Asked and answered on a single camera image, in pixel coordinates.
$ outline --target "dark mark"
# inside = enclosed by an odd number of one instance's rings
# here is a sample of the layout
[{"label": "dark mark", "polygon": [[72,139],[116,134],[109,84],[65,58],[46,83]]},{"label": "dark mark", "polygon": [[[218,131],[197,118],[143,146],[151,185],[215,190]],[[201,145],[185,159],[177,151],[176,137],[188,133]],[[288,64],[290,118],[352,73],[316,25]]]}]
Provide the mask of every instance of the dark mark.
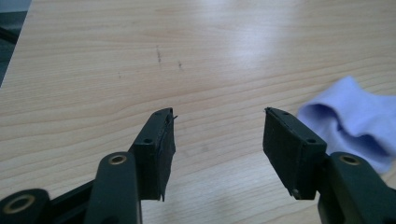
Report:
[{"label": "dark mark", "polygon": [[157,58],[158,58],[158,63],[161,63],[161,53],[160,53],[160,49],[158,48],[158,45],[157,45]]},{"label": "dark mark", "polygon": [[177,62],[178,62],[178,70],[179,71],[184,71],[183,67],[181,66],[182,65],[181,62],[180,61],[177,61]]}]

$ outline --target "fabric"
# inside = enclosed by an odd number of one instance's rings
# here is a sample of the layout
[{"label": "fabric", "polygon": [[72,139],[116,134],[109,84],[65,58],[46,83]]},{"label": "fabric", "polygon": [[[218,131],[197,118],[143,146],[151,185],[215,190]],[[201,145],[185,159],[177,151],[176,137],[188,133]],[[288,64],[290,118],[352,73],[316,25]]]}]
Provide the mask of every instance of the fabric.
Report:
[{"label": "fabric", "polygon": [[328,154],[355,154],[380,174],[396,157],[396,96],[364,91],[353,77],[304,104],[298,119],[327,142]]}]

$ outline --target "wooden table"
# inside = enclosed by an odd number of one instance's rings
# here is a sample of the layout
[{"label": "wooden table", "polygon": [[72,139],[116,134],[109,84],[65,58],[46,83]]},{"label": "wooden table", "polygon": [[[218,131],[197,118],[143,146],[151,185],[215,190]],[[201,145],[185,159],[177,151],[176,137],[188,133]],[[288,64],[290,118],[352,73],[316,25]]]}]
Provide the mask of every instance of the wooden table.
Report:
[{"label": "wooden table", "polygon": [[[56,197],[172,106],[177,154],[145,223],[319,223],[262,152],[263,110],[296,114],[352,75],[396,94],[396,2],[34,0],[0,90],[0,196]],[[396,167],[383,176],[396,187]]]}]

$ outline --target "cloth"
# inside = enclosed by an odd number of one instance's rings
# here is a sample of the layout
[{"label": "cloth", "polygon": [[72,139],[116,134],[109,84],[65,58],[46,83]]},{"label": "cloth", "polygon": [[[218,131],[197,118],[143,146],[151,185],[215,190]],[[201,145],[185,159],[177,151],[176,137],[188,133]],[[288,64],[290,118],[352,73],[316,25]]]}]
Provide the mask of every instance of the cloth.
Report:
[{"label": "cloth", "polygon": [[396,157],[396,96],[364,91],[353,77],[338,80],[304,104],[298,119],[327,142],[328,154],[355,154],[380,174]]}]

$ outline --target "table surface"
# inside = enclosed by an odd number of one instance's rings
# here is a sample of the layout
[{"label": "table surface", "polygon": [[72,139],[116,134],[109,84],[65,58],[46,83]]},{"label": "table surface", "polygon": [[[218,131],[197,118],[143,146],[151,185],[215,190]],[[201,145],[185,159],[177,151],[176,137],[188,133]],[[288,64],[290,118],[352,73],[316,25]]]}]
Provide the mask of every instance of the table surface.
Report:
[{"label": "table surface", "polygon": [[392,0],[34,0],[0,90],[0,197],[93,179],[172,106],[166,201],[143,202],[145,223],[319,223],[263,154],[262,111],[296,114],[347,75],[396,94],[395,73]]}]

